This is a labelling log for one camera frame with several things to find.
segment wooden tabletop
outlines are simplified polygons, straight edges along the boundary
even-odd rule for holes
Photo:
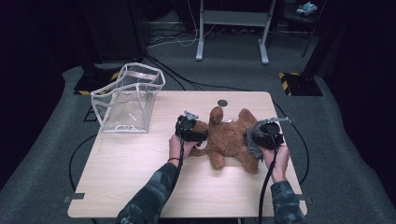
[[[187,110],[208,122],[218,100],[226,100],[224,119],[238,119],[247,108],[260,119],[277,117],[265,91],[161,91],[156,98],[148,133],[98,133],[73,200],[70,217],[116,217],[168,159],[168,140],[177,117]],[[222,170],[214,170],[207,155],[188,157],[161,217],[257,217],[262,183],[267,173],[259,162],[256,175],[244,171],[235,158],[226,158]],[[287,178],[296,194],[302,194],[290,160]],[[274,215],[270,186],[264,196],[263,215]],[[306,213],[304,201],[300,201]]]

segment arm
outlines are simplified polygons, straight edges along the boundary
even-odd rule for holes
[[[190,155],[196,144],[184,143],[184,158]],[[173,135],[169,139],[169,158],[179,158],[180,148],[180,139]],[[116,223],[156,224],[171,194],[178,164],[179,160],[172,159],[157,170],[148,183],[119,212]]]
[[[265,164],[270,166],[274,159],[274,151],[261,147]],[[294,194],[286,178],[290,154],[286,146],[280,146],[276,155],[276,165],[271,174],[274,184],[271,186],[275,224],[307,223],[300,209],[300,202]]]

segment clear plastic bag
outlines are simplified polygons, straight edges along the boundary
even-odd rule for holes
[[[165,78],[160,69],[127,63],[116,81],[92,91],[92,107],[104,133],[148,133],[155,97]]]

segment camouflage sleeve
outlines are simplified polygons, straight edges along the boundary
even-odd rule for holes
[[[116,223],[156,224],[171,193],[176,173],[176,166],[169,162],[156,171],[119,212]]]
[[[300,202],[289,181],[276,182],[271,186],[275,224],[308,223],[300,210]]]

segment brown fur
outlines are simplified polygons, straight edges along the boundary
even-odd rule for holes
[[[207,147],[202,150],[194,148],[190,155],[203,156],[207,153],[212,166],[217,170],[224,167],[224,157],[236,157],[241,161],[246,172],[257,174],[259,162],[253,154],[248,152],[246,145],[247,128],[254,126],[257,120],[245,108],[240,111],[238,118],[237,121],[222,122],[222,108],[214,107],[210,113],[208,124]]]

